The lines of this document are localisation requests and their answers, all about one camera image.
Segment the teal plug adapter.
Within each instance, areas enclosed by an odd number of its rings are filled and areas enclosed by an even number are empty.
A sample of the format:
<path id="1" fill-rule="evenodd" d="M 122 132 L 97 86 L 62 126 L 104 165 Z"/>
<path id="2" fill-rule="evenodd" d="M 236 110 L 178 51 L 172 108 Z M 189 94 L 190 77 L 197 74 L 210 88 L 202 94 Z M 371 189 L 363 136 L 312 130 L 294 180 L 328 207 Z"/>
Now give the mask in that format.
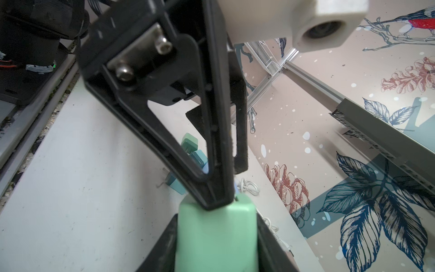
<path id="1" fill-rule="evenodd" d="M 172 188 L 174 191 L 176 191 L 180 195 L 186 194 L 186 189 L 182 185 L 182 183 L 172 174 L 168 173 L 165 177 L 165 180 L 161 182 L 157 187 L 161 187 L 162 185 L 167 185 L 170 188 Z"/>

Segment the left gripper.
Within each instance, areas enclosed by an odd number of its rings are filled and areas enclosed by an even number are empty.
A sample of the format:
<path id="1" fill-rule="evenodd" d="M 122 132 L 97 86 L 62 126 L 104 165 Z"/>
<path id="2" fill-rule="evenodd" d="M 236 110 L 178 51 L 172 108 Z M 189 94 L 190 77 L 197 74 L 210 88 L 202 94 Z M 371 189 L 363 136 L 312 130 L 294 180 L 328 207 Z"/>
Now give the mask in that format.
<path id="1" fill-rule="evenodd" d="M 234 195 L 230 19 L 222 1 L 117 1 L 90 25 L 77 55 L 86 89 L 206 210 Z M 182 149 L 186 133 L 198 139 L 208 174 Z"/>

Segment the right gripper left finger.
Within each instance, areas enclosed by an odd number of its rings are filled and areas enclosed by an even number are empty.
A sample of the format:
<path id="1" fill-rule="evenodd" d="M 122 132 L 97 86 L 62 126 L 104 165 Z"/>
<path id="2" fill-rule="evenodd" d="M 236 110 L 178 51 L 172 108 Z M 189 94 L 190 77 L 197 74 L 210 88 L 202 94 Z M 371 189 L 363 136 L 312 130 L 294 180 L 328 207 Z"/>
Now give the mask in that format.
<path id="1" fill-rule="evenodd" d="M 174 272 L 178 215 L 174 215 L 136 272 Z"/>

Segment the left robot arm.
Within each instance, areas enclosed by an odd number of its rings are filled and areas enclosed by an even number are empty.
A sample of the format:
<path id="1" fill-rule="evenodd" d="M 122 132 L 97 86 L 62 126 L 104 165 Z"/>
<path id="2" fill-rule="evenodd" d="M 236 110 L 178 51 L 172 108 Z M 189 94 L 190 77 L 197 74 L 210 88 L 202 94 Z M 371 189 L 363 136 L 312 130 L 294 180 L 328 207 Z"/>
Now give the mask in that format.
<path id="1" fill-rule="evenodd" d="M 230 204 L 248 168 L 247 134 L 232 146 L 231 112 L 246 125 L 246 85 L 217 1 L 106 1 L 91 21 L 85 1 L 2 1 L 1 71 L 54 72 L 62 39 L 75 40 L 85 86 L 140 138 L 206 210 Z M 149 108 L 198 96 L 188 120 L 206 140 L 195 165 Z"/>

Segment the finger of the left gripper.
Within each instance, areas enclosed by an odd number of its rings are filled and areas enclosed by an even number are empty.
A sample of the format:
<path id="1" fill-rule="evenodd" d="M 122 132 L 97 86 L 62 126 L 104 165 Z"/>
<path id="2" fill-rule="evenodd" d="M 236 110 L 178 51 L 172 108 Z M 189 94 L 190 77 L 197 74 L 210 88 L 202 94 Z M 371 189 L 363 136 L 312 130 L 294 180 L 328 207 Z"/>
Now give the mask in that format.
<path id="1" fill-rule="evenodd" d="M 234 112 L 231 121 L 236 127 L 236 156 L 234 157 L 234 173 L 240 174 L 248 170 L 248 135 L 247 135 L 247 96 L 246 84 L 240 62 L 235 51 L 228 52 L 230 75 L 230 97 Z"/>

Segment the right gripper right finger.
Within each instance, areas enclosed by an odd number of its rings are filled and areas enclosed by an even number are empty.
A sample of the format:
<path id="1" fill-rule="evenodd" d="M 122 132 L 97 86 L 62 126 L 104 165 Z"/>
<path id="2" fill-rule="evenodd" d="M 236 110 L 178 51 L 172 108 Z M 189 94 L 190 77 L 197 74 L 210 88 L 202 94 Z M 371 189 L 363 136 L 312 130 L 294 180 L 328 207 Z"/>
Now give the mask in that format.
<path id="1" fill-rule="evenodd" d="M 257 240 L 259 272 L 298 272 L 297 267 L 291 263 L 259 214 L 257 214 Z"/>

